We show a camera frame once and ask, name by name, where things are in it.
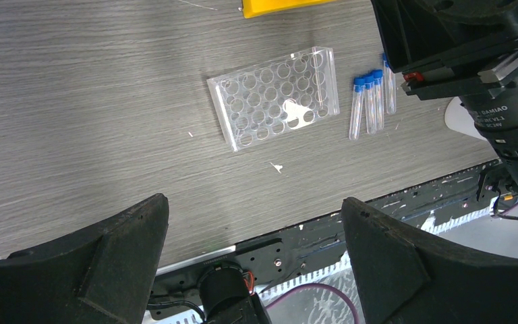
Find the black cable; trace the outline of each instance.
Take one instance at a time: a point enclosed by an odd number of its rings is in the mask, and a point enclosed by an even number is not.
[[[187,300],[174,300],[172,302],[155,302],[153,300],[148,301],[148,306],[146,307],[147,310],[152,311],[156,309],[166,309],[170,307],[176,307],[176,306],[184,306],[192,309],[194,312],[196,312],[200,317],[202,318],[202,321],[205,322],[205,313],[204,311],[198,307],[198,305],[194,304],[193,302],[189,302]]]
[[[497,186],[495,186],[494,191],[497,191],[498,196],[497,196],[497,198],[495,199],[495,201],[493,203],[493,215],[495,217],[499,217],[499,218],[503,218],[503,219],[510,219],[512,221],[518,221],[518,217],[517,216],[503,215],[502,213],[499,212],[499,210],[497,209],[497,205],[499,203],[499,198],[501,197],[501,190],[499,190],[499,188],[497,188]]]

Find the yellow object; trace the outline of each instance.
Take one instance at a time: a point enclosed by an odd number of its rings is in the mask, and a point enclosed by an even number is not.
[[[334,0],[243,0],[243,16],[253,18],[270,12],[318,5]]]

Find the wooden table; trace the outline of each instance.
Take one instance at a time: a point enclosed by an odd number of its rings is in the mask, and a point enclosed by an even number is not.
[[[380,67],[368,0],[251,20],[190,2],[0,1],[3,256],[162,192],[166,265],[495,157],[445,127],[448,100],[402,92],[383,132],[347,139],[351,79]],[[314,45],[335,51],[342,113],[232,153],[206,79]]]

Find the clear plastic tube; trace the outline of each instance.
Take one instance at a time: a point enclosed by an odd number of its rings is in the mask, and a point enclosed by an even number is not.
[[[384,95],[382,85],[382,70],[374,70],[372,72],[374,77],[374,106],[376,108],[376,129],[384,129]]]
[[[386,54],[382,55],[384,61],[384,83],[386,88],[386,112],[389,115],[396,113],[396,78],[394,72],[390,70],[390,65],[386,59]]]
[[[366,132],[376,134],[376,108],[374,106],[374,78],[364,78],[364,107],[366,108]]]
[[[350,116],[349,139],[357,140],[360,135],[360,124],[362,121],[362,91],[364,89],[364,79],[354,79],[354,92],[352,95],[352,113]]]

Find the circular hole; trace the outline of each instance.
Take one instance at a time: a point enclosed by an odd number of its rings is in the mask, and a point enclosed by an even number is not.
[[[287,122],[287,125],[289,125],[290,128],[295,128],[299,125],[299,118],[295,118],[291,121]]]
[[[269,108],[269,116],[272,118],[277,118],[281,115],[281,108],[279,106],[271,106]]]
[[[312,97],[308,94],[303,94],[299,100],[299,104],[303,107],[309,107],[312,102]]]
[[[280,134],[285,129],[285,125],[281,123],[280,121],[276,122],[275,125],[272,126],[273,133]]]
[[[281,85],[281,93],[284,96],[288,96],[293,92],[293,85],[290,82],[285,82]]]
[[[317,86],[320,86],[321,84],[323,84],[324,83],[324,73],[316,72],[315,75],[313,75],[313,82]]]
[[[277,90],[275,88],[269,88],[265,91],[265,99],[271,101],[277,97]]]
[[[306,55],[301,56],[301,58],[296,59],[293,64],[293,69],[297,73],[303,73],[307,69],[307,61],[308,57]]]
[[[261,124],[263,122],[263,120],[265,120],[265,113],[263,113],[263,111],[261,111],[261,110],[255,111],[253,113],[253,115],[251,116],[251,120],[255,124]]]
[[[326,99],[326,91],[324,89],[319,89],[319,91],[314,93],[314,100],[319,103],[323,102]]]
[[[273,81],[273,72],[269,69],[265,69],[261,72],[261,82],[269,83]]]
[[[235,99],[229,107],[231,108],[232,112],[239,113],[241,110],[243,110],[243,101],[241,101],[241,99]]]
[[[311,56],[310,63],[313,68],[320,67],[322,65],[322,55],[319,53],[314,54]]]
[[[251,136],[250,134],[243,134],[239,138],[239,143],[241,143],[241,145],[243,145],[243,146],[247,146],[247,145],[251,144],[252,141],[253,141],[253,136]]]
[[[245,117],[239,117],[237,120],[235,120],[235,127],[238,130],[244,130],[249,126],[249,121]]]
[[[251,90],[255,88],[256,84],[257,80],[255,80],[255,76],[252,76],[251,74],[248,74],[243,78],[243,86],[245,89]]]
[[[261,97],[259,97],[259,94],[252,93],[249,98],[247,98],[247,103],[251,107],[257,107],[261,103]]]
[[[297,88],[299,88],[299,90],[305,90],[309,87],[309,79],[305,78],[305,77],[301,77],[299,78],[299,80],[297,81]]]
[[[312,111],[310,111],[310,110],[309,110],[309,111],[307,111],[307,112],[303,115],[303,120],[304,120],[305,122],[310,123],[310,122],[312,122],[312,121],[313,121],[313,119],[314,119],[314,113],[313,113]]]
[[[257,138],[259,138],[260,140],[264,140],[265,138],[267,138],[268,135],[269,131],[266,128],[260,128],[257,131]]]
[[[286,63],[283,63],[277,68],[277,76],[280,78],[286,78],[291,73],[291,68]]]
[[[515,0],[503,0],[503,1],[501,1],[500,3],[498,3],[498,4],[496,5],[496,7],[497,7],[497,8],[503,8],[503,7],[505,7],[506,5],[508,5],[508,4],[510,4],[510,3],[514,3],[514,2],[515,2]]]
[[[322,106],[318,110],[317,114],[318,114],[318,117],[324,117],[324,116],[328,115],[328,107],[327,106]]]
[[[434,5],[434,9],[436,11],[442,11],[442,10],[450,9],[453,5],[454,5],[454,1],[443,0],[443,1],[439,1],[438,3],[436,3]]]
[[[229,93],[230,95],[234,95],[239,90],[239,84],[236,81],[227,80],[223,84],[223,88],[225,89],[225,92]]]

